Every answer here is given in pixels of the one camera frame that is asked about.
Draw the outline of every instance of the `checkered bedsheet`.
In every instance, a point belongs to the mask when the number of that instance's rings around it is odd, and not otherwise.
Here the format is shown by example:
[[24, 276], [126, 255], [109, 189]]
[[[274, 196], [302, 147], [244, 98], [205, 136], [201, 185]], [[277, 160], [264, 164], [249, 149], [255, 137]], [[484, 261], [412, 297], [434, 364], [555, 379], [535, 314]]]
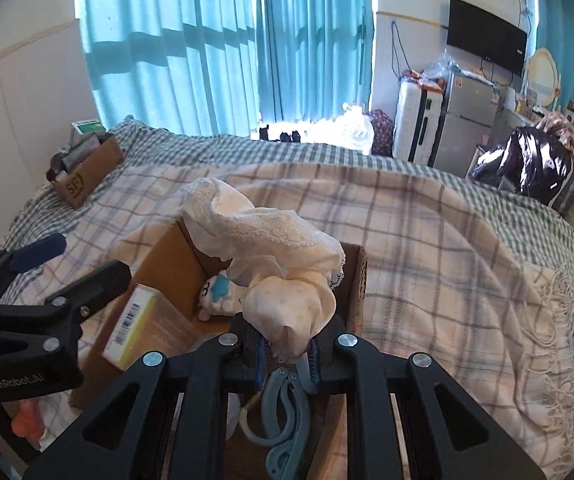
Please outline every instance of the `checkered bedsheet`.
[[[195, 168], [260, 162], [315, 162], [433, 178], [459, 193], [513, 253], [536, 266], [560, 270], [560, 275], [571, 285], [568, 291], [571, 302], [566, 309], [567, 345], [574, 352], [574, 230], [555, 212], [530, 199], [471, 184], [432, 168], [391, 158], [362, 156], [327, 145], [291, 145], [229, 136], [214, 139], [175, 136], [131, 118], [114, 131], [126, 152], [123, 166], [108, 177], [78, 211], [73, 212], [64, 205], [52, 190], [40, 195], [14, 222], [4, 241], [6, 247], [22, 246], [52, 232], [67, 234], [73, 231], [112, 183], [135, 166], [171, 164]], [[40, 272], [37, 270], [20, 277], [4, 300], [18, 299]]]

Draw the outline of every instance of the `refrigerator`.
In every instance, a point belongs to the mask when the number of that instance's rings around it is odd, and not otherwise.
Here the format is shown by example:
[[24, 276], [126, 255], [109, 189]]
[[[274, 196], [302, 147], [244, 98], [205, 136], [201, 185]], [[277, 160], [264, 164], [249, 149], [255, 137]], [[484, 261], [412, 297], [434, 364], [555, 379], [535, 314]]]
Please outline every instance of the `refrigerator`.
[[467, 176], [477, 144], [487, 144], [496, 118], [500, 89], [462, 73], [452, 72], [430, 166]]

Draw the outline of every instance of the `white suitcase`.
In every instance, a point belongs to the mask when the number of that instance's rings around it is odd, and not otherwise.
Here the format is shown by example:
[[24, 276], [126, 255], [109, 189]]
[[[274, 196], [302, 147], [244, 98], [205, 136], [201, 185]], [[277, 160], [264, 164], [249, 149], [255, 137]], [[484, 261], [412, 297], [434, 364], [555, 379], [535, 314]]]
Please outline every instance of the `white suitcase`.
[[392, 155], [426, 165], [438, 130], [442, 94], [411, 81], [400, 83]]

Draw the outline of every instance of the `blue handle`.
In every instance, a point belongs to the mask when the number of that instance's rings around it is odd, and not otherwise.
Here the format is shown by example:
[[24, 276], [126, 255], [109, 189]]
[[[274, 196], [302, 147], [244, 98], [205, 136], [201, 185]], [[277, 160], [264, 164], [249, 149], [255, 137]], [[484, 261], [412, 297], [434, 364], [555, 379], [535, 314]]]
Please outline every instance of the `blue handle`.
[[14, 251], [10, 262], [11, 270], [22, 274], [60, 256], [66, 249], [67, 239], [60, 233], [54, 233]]

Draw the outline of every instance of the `purple bag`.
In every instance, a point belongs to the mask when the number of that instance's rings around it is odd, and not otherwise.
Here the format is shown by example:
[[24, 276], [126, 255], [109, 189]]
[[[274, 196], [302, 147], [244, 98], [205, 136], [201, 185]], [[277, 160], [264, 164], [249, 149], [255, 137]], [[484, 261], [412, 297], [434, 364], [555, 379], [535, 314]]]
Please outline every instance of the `purple bag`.
[[394, 121], [384, 111], [369, 112], [369, 121], [373, 127], [373, 144], [371, 155], [391, 156], [391, 145], [394, 140]]

